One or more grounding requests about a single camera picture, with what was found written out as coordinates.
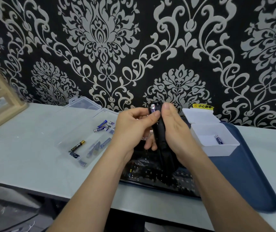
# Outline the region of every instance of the black and silver damask wallpaper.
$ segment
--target black and silver damask wallpaper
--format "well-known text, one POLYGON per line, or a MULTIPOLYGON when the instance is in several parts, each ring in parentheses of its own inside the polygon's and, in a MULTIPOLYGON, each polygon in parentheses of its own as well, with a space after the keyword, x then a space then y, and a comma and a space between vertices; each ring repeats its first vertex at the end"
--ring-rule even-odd
POLYGON ((276 0, 0 0, 0 72, 29 102, 208 103, 276 129, 276 0))

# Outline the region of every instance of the black and gold battery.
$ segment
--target black and gold battery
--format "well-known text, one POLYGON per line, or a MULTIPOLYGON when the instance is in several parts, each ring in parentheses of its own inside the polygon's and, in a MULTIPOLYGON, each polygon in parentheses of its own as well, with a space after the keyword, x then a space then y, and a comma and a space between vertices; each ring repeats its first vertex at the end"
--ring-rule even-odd
POLYGON ((82 140, 80 143, 78 143, 76 146, 74 146, 69 152, 74 152, 79 147, 81 147, 85 143, 85 140, 82 140))

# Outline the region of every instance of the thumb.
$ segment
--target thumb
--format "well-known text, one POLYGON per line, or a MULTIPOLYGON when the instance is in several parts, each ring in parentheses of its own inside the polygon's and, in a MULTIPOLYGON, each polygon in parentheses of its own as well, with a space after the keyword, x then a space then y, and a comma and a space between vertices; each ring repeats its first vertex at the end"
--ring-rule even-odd
POLYGON ((161 117, 163 117, 163 121, 164 121, 166 127, 175 122, 174 116, 170 110, 169 103, 163 104, 163 106, 161 108, 161 117))
POLYGON ((160 117, 160 111, 155 111, 140 121, 142 122, 144 128, 146 129, 154 125, 158 121, 159 117, 160 117))

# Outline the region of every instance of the person's right hand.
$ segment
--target person's right hand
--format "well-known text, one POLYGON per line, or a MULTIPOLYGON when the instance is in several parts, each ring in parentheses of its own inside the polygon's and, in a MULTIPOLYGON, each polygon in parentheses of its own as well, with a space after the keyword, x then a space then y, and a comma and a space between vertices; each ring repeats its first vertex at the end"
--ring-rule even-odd
POLYGON ((201 148, 194 140, 189 127, 179 116, 173 104, 164 103, 161 109, 161 116, 166 127, 166 141, 176 154, 179 162, 185 166, 185 161, 201 148))

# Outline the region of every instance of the blue tray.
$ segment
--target blue tray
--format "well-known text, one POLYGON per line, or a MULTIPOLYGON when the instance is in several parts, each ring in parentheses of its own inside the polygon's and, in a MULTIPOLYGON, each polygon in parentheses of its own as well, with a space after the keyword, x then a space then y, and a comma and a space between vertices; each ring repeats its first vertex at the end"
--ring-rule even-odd
POLYGON ((240 146, 230 156, 210 159, 255 210, 264 213, 276 212, 276 194, 240 131, 233 124, 222 123, 239 141, 240 146))

